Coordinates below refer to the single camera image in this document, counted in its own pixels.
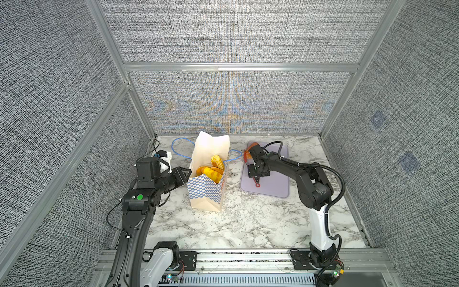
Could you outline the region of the red metal tongs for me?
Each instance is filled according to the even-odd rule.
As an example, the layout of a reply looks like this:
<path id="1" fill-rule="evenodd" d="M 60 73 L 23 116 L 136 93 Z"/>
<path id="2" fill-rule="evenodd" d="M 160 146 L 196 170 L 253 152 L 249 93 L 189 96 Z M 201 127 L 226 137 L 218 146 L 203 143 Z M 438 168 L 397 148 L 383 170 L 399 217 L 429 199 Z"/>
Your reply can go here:
<path id="1" fill-rule="evenodd" d="M 260 185 L 260 177 L 257 175 L 256 170 L 255 170 L 255 164 L 253 165 L 246 165 L 247 166 L 247 173 L 248 177 L 252 178 L 255 186 L 259 188 Z"/>

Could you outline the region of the checkered paper bag blue handles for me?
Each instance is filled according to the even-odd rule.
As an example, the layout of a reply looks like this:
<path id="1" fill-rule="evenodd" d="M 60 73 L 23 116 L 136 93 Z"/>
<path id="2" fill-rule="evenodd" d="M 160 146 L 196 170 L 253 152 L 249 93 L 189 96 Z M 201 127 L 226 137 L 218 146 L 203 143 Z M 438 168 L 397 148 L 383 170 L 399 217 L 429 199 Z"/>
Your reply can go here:
<path id="1" fill-rule="evenodd" d="M 194 149 L 190 156 L 176 151 L 175 143 L 181 140 L 193 144 Z M 241 151 L 230 148 L 230 136 L 212 136 L 201 131 L 195 141 L 187 138 L 173 140 L 171 149 L 176 155 L 191 161 L 191 176 L 186 184 L 191 207 L 220 212 L 229 174 L 228 164 L 233 160 L 230 153 L 237 153 L 236 159 L 242 157 Z"/>

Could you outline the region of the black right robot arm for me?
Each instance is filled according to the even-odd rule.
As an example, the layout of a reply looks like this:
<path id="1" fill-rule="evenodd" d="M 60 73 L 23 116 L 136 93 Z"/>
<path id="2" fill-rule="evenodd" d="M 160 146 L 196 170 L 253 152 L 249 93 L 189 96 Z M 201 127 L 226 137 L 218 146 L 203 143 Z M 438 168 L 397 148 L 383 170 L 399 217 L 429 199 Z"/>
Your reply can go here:
<path id="1" fill-rule="evenodd" d="M 257 146 L 249 150 L 252 176 L 268 177 L 277 172 L 296 182 L 301 203 L 310 210 L 310 261 L 317 269 L 325 269 L 338 257 L 342 238 L 332 235 L 329 212 L 345 193 L 345 182 L 333 168 L 318 163 L 300 163 L 266 152 Z"/>

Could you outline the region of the ridged yellow bread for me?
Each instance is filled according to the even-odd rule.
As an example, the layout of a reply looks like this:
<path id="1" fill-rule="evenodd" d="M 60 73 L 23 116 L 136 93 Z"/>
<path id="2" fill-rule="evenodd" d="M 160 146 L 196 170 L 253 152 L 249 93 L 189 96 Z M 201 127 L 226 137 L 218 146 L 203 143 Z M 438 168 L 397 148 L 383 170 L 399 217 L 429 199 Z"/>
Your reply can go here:
<path id="1" fill-rule="evenodd" d="M 211 157 L 211 163 L 212 163 L 213 167 L 219 168 L 222 171 L 225 170 L 224 161 L 222 160 L 222 158 L 219 155 L 213 155 Z"/>

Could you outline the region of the brown glazed bread roll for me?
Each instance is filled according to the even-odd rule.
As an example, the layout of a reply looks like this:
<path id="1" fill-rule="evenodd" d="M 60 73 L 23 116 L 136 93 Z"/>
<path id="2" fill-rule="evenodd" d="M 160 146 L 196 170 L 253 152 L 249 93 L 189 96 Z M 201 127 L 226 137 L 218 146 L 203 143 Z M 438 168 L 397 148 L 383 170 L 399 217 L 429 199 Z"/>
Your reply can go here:
<path id="1" fill-rule="evenodd" d="M 250 153 L 250 149 L 257 146 L 257 142 L 252 142 L 249 146 L 247 146 L 246 150 L 244 151 L 244 161 L 246 165 L 253 165 L 254 164 L 254 159 Z"/>

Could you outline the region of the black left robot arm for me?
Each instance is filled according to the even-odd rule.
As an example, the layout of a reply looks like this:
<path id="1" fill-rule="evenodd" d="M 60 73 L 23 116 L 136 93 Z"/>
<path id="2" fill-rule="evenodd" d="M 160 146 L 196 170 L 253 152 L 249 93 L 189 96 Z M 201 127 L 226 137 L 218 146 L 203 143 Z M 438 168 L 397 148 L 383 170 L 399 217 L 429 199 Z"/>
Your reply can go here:
<path id="1" fill-rule="evenodd" d="M 139 287 L 148 230 L 160 206 L 161 196 L 185 185 L 191 169 L 175 167 L 171 173 L 137 164 L 135 187 L 121 201 L 122 228 L 107 287 Z"/>

